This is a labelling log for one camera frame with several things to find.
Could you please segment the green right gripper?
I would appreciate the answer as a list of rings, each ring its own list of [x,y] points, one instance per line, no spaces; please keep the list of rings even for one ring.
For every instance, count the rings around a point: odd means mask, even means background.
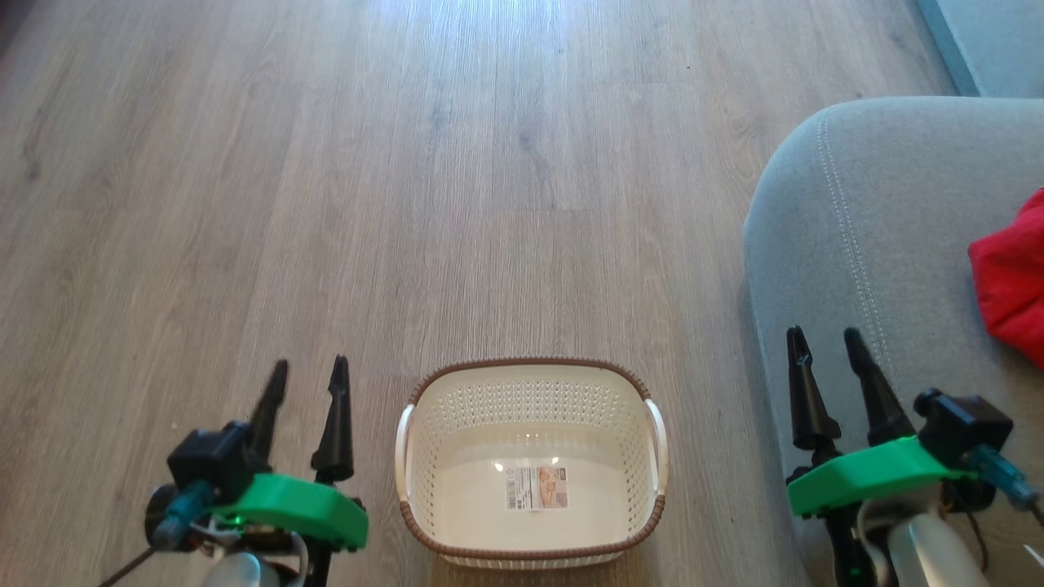
[[[812,350],[802,328],[788,328],[786,342],[794,448],[834,451],[840,427],[825,408],[812,372]],[[872,448],[832,457],[787,483],[790,512],[797,517],[816,517],[827,510],[894,497],[942,480],[976,479],[979,474],[974,470],[940,463],[914,437],[914,424],[857,328],[845,330],[845,346],[864,398],[867,442]]]

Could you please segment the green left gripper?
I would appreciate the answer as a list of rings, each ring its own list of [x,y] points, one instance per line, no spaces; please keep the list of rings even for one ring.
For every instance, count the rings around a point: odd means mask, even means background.
[[[262,394],[250,416],[247,451],[258,472],[272,471],[271,451],[277,413],[283,405],[290,363],[272,365]],[[213,504],[212,514],[235,525],[268,525],[296,532],[335,549],[365,549],[369,516],[361,504],[331,484],[355,473],[349,360],[337,355],[330,375],[330,407],[321,445],[311,457],[316,483],[283,474],[257,474],[235,501]]]

